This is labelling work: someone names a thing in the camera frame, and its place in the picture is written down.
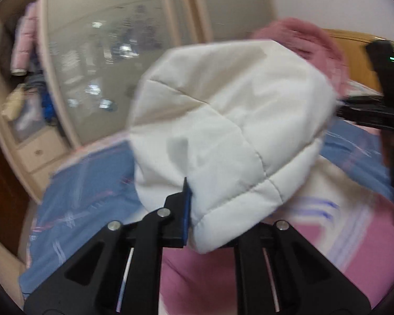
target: pink fabric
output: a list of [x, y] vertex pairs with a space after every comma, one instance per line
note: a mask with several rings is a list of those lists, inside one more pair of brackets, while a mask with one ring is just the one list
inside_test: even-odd
[[37, 42], [37, 3], [33, 2], [26, 7], [25, 15], [20, 21], [16, 32], [15, 46], [13, 47], [11, 71], [28, 70], [29, 59], [34, 44]]
[[348, 88], [349, 71], [343, 52], [320, 27], [295, 18], [272, 22], [253, 33], [252, 39], [271, 39], [292, 50], [331, 81], [340, 96]]
[[[373, 220], [350, 264], [343, 271], [376, 306], [394, 282], [394, 205], [381, 195]], [[313, 245], [318, 225], [293, 224]], [[160, 292], [170, 315], [219, 314], [236, 309], [234, 254], [218, 249], [198, 254], [188, 247], [165, 249]]]

